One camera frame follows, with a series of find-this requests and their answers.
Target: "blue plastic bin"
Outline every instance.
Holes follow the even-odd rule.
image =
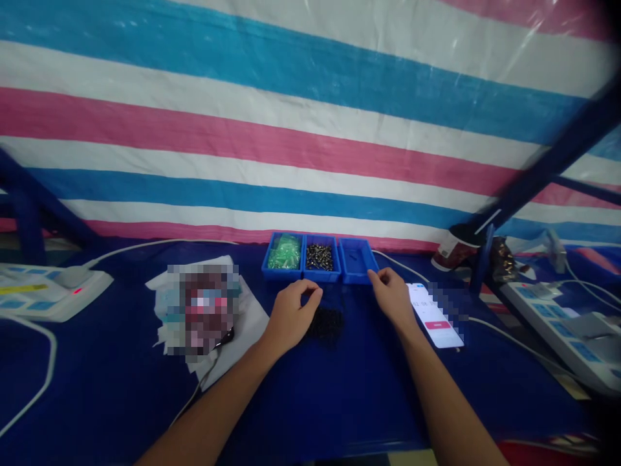
[[[280,237],[284,234],[288,234],[291,236],[295,236],[300,240],[301,250],[300,250],[300,267],[297,270],[292,269],[270,269],[267,267],[267,260],[270,257],[270,251],[274,247],[274,242],[279,241]],[[300,280],[302,278],[302,268],[306,263],[306,238],[304,235],[296,234],[296,233],[288,233],[288,232],[274,232],[272,233],[272,239],[270,240],[270,245],[267,248],[267,252],[265,253],[265,257],[263,258],[263,265],[261,266],[261,272],[263,272],[263,278],[265,280],[274,281],[286,281],[286,282],[295,282],[296,280]]]
[[[304,259],[303,276],[314,282],[334,283],[341,275],[341,264],[338,258],[338,249],[336,248],[336,238],[334,236],[324,235],[306,235],[306,245],[304,246],[305,252],[308,255],[306,248],[310,245],[319,246],[331,246],[332,247],[332,265],[334,265],[333,271],[325,271],[321,269],[308,269],[306,267],[306,259]]]
[[[378,272],[371,246],[366,239],[338,238],[338,252],[343,267],[343,283],[370,285],[367,270]]]

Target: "wrist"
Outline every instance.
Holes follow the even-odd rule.
[[[253,350],[259,355],[261,360],[269,364],[270,367],[273,366],[286,352],[278,349],[278,346],[272,341],[269,341],[269,339],[265,338],[265,336],[259,338],[259,340],[253,345]]]
[[[397,327],[397,335],[401,340],[401,344],[405,348],[410,348],[412,350],[427,350],[431,349],[431,345],[423,335],[422,330],[419,325],[414,320],[413,323],[409,323],[408,325]]]

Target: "blue stripe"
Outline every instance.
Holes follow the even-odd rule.
[[[1,39],[536,144],[550,144],[587,101],[163,0],[2,10]]]
[[[604,159],[621,162],[621,126],[617,126],[589,151]]]
[[[60,199],[209,206],[247,212],[396,221],[436,228],[449,228],[472,218],[467,212],[427,204],[224,181],[96,170],[31,168],[29,171]],[[546,224],[515,218],[501,232],[532,239],[547,227],[569,240],[617,243],[621,239],[621,227],[577,222]]]

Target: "pile of black parts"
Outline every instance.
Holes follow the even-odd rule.
[[[333,271],[332,247],[309,245],[306,248],[306,268]]]
[[[344,324],[345,320],[343,319],[342,312],[319,306],[310,323],[309,330],[306,332],[306,336],[322,341],[333,348],[341,336]]]

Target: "right hand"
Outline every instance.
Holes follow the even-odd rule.
[[[380,270],[379,273],[368,270],[367,275],[373,284],[377,304],[380,305],[397,331],[403,333],[420,332],[412,304],[409,301],[408,286],[403,278],[390,267]]]

